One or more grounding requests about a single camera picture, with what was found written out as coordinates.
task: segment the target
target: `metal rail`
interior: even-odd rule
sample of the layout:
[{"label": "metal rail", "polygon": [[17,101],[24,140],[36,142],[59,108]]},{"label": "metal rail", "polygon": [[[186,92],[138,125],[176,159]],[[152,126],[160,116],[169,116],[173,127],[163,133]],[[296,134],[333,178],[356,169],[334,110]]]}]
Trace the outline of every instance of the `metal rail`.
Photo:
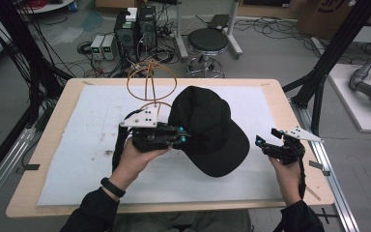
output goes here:
[{"label": "metal rail", "polygon": [[[303,128],[306,129],[307,131],[311,131],[312,117],[310,116],[308,110],[298,107],[296,108],[296,110],[298,111],[300,119],[302,120]],[[354,215],[352,214],[352,211],[345,198],[345,194],[343,193],[342,188],[340,187],[336,179],[335,173],[333,171],[332,165],[330,164],[324,145],[319,142],[312,141],[309,142],[309,144],[311,145],[311,148],[314,151],[318,163],[320,163],[323,166],[323,170],[328,171],[330,173],[330,175],[328,175],[326,178],[333,192],[335,198],[334,205],[344,230],[347,232],[359,231],[357,227],[357,222],[355,221]]]},{"label": "metal rail", "polygon": [[5,181],[11,175],[14,167],[19,159],[23,156],[30,141],[35,135],[35,126],[32,129],[24,129],[20,136],[17,138],[14,146],[6,155],[5,159],[0,164],[0,188],[4,185]]}]

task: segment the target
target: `black wristband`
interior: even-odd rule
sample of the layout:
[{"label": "black wristband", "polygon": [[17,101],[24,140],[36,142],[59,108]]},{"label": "black wristband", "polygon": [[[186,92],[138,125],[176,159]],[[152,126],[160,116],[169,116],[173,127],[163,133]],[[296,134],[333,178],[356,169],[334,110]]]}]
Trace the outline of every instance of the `black wristband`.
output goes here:
[{"label": "black wristband", "polygon": [[109,190],[111,193],[115,194],[117,197],[122,198],[125,195],[125,191],[119,189],[115,185],[113,185],[107,177],[104,177],[101,179],[101,185],[104,186],[107,190]]}]

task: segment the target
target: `black sleeve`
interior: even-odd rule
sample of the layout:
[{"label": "black sleeve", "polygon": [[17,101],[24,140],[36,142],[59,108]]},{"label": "black sleeve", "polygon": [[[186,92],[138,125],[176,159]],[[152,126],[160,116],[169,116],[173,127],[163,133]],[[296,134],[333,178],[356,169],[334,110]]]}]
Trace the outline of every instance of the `black sleeve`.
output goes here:
[{"label": "black sleeve", "polygon": [[113,225],[118,206],[119,202],[113,200],[101,188],[89,192],[60,231],[104,232]]},{"label": "black sleeve", "polygon": [[324,225],[304,201],[299,201],[281,210],[281,225],[285,232],[325,231]]}]

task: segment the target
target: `white bracket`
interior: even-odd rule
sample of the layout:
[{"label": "white bracket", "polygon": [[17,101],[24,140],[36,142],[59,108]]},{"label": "white bracket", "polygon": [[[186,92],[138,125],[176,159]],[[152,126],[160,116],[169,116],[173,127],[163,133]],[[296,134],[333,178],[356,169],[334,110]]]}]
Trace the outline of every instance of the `white bracket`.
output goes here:
[{"label": "white bracket", "polygon": [[296,127],[294,129],[291,129],[291,130],[286,130],[284,131],[285,132],[285,135],[288,135],[290,137],[294,137],[294,138],[297,138],[297,139],[303,139],[303,140],[307,140],[307,141],[315,141],[315,142],[324,142],[324,139],[314,135],[313,133],[311,132],[308,132],[300,127]]},{"label": "white bracket", "polygon": [[158,107],[148,106],[121,122],[120,126],[124,128],[155,128],[157,126],[157,113]]}]

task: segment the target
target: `stool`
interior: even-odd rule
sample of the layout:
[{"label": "stool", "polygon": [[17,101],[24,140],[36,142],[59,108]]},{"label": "stool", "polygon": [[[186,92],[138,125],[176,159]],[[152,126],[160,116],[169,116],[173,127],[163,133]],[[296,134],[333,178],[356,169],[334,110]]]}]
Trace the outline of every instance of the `stool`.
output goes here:
[{"label": "stool", "polygon": [[204,78],[224,77],[221,64],[211,56],[223,53],[227,45],[227,37],[218,30],[203,28],[191,32],[187,38],[187,46],[198,52],[200,57],[188,62],[185,75],[202,73]]}]

